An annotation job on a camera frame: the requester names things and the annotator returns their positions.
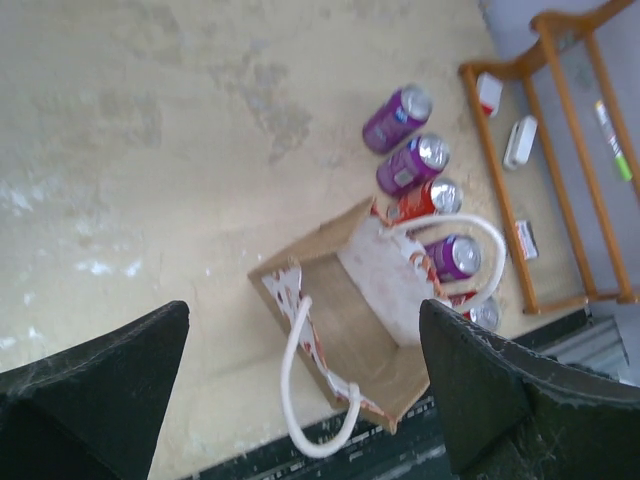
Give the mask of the purple Fanta can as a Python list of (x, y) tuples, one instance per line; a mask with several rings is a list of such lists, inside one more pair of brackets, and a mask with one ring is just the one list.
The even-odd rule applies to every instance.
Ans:
[(479, 244), (470, 236), (453, 234), (424, 245), (440, 282), (467, 280), (481, 267)]
[(432, 110), (426, 90), (416, 84), (402, 86), (364, 124), (363, 141), (375, 153), (390, 153), (427, 123)]
[(401, 196), (442, 173), (449, 163), (450, 155), (448, 143), (439, 135), (418, 135), (378, 167), (378, 185), (387, 195)]

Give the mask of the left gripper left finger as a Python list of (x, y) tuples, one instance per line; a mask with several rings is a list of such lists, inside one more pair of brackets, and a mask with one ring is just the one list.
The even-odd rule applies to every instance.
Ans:
[(147, 478), (189, 331), (172, 301), (1, 375), (4, 479)]

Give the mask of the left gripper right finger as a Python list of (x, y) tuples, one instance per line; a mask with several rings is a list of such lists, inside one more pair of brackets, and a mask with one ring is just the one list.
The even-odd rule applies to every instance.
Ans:
[(422, 302), (419, 327), (453, 474), (638, 478), (638, 388), (561, 364), (436, 300)]

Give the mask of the brown canvas bag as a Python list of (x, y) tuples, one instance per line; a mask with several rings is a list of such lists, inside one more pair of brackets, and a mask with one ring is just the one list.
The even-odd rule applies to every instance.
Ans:
[[(395, 432), (426, 392), (430, 379), (421, 349), (421, 304), (448, 304), (433, 257), (412, 237), (416, 229), (468, 223), (495, 246), (493, 271), (479, 292), (457, 306), (466, 312), (496, 290), (506, 262), (502, 234), (473, 214), (427, 215), (397, 225), (366, 198), (320, 225), (251, 271), (255, 289), (287, 334), (280, 369), (281, 406), (289, 436), (305, 456), (339, 451), (360, 417)], [(291, 369), (301, 357), (326, 399), (347, 414), (322, 443), (304, 434), (293, 408)]]

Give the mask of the red Coke can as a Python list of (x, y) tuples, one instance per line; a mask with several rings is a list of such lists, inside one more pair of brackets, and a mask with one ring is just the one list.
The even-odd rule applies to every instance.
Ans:
[[(472, 299), (476, 295), (476, 291), (468, 291), (450, 296), (453, 306), (459, 306), (466, 301)], [(496, 332), (499, 329), (501, 321), (501, 310), (498, 302), (493, 296), (488, 297), (480, 306), (473, 307), (465, 311), (463, 315), (470, 321), (476, 323), (483, 328)]]
[(402, 195), (387, 209), (392, 223), (402, 223), (425, 215), (454, 214), (460, 211), (464, 193), (454, 181), (437, 177)]

